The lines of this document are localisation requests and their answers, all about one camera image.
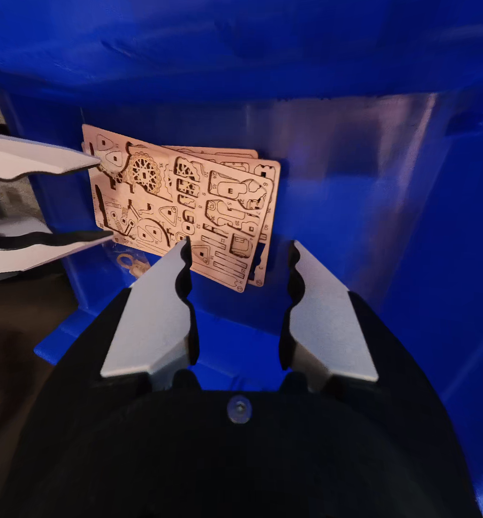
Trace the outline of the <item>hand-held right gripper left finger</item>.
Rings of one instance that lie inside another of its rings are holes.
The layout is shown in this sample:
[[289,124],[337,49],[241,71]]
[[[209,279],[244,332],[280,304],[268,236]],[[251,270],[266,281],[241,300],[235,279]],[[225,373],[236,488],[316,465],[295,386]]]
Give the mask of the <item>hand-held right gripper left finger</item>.
[[195,365],[199,335],[192,290],[191,239],[185,237],[135,281],[100,375],[104,379],[147,374],[154,391]]

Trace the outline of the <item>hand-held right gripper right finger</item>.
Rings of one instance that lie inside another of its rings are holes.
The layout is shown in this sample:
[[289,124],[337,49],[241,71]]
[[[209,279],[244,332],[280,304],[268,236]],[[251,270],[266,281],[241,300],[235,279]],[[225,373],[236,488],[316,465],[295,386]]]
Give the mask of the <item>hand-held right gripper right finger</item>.
[[321,392],[336,378],[378,382],[349,289],[297,240],[290,243],[289,269],[282,369],[304,375],[310,392]]

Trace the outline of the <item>blue plastic bin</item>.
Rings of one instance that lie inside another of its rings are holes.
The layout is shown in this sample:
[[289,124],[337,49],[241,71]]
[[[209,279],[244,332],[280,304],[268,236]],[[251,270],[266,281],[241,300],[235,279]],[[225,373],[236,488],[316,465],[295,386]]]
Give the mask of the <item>blue plastic bin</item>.
[[[426,372],[483,511],[483,1],[0,1],[0,107],[50,144],[86,122],[280,161],[265,285],[193,280],[202,380],[277,385],[297,239]],[[226,320],[246,357],[205,338]]]

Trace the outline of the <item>small wooden puzzle piece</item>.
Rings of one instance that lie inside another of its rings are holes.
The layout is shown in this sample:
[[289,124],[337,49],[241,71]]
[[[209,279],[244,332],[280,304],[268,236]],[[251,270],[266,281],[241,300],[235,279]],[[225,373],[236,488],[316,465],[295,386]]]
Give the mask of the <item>small wooden puzzle piece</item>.
[[127,270],[135,279],[139,279],[151,268],[148,262],[137,259],[127,253],[119,254],[116,261],[121,268]]

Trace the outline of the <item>person's brown clothing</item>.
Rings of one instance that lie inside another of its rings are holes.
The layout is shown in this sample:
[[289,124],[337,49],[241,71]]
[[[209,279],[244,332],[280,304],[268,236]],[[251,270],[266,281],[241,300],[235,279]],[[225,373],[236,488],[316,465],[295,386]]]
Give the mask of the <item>person's brown clothing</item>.
[[73,291],[61,275],[0,282],[0,436],[51,371],[34,348],[76,308]]

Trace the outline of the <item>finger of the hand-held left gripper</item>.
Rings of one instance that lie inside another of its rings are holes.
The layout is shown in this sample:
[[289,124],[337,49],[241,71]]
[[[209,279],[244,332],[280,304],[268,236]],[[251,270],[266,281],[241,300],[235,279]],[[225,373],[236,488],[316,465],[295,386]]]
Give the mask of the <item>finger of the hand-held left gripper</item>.
[[34,173],[63,175],[100,165],[98,157],[62,146],[0,135],[0,180]]
[[113,232],[103,230],[52,233],[33,217],[0,220],[0,276],[43,266],[112,238]]

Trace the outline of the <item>wooden puzzle sheet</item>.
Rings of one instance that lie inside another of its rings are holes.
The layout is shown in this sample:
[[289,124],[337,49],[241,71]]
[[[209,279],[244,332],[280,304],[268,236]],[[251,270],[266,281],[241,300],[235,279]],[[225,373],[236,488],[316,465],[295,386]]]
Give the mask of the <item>wooden puzzle sheet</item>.
[[259,238],[258,246],[262,249],[259,261],[253,261],[248,283],[257,287],[263,286],[269,250],[272,228],[276,211],[278,186],[281,173],[281,164],[278,161],[259,158],[255,150],[211,148],[199,146],[166,146],[173,151],[197,156],[227,167],[249,172],[258,177],[271,179],[273,182],[272,193],[269,197],[269,206],[264,219],[264,227]]
[[117,243],[165,255],[191,239],[192,270],[242,293],[272,193],[271,179],[84,124],[96,224]]

